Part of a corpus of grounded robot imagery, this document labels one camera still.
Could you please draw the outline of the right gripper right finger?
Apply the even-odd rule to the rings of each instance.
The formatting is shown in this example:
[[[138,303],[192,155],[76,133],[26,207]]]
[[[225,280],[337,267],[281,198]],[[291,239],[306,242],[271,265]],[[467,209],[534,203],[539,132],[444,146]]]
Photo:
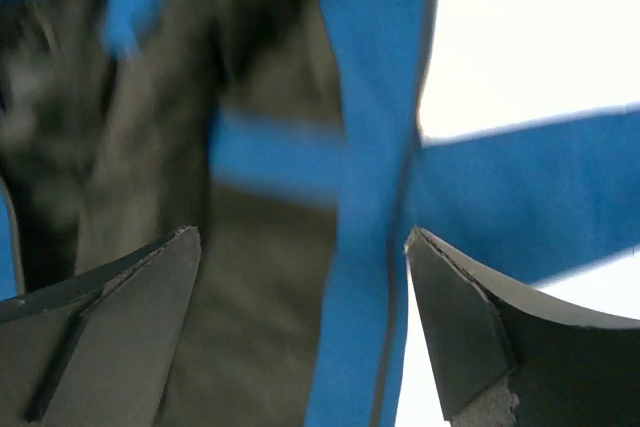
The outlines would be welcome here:
[[[635,426],[639,323],[525,285],[414,228],[406,244],[453,426]]]

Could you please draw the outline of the blue jacket with black lining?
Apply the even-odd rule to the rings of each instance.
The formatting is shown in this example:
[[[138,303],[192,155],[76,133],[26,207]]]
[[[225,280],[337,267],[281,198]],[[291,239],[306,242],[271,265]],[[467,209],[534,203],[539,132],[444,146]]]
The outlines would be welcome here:
[[[639,323],[639,0],[1,0],[1,303],[186,227],[150,426],[395,425],[414,228]]]

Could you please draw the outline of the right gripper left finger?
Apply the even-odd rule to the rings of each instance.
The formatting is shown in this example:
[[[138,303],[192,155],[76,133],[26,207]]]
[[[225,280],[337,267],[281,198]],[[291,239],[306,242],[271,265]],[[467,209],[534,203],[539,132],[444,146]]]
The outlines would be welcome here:
[[[150,426],[201,257],[181,228],[1,303],[4,426]]]

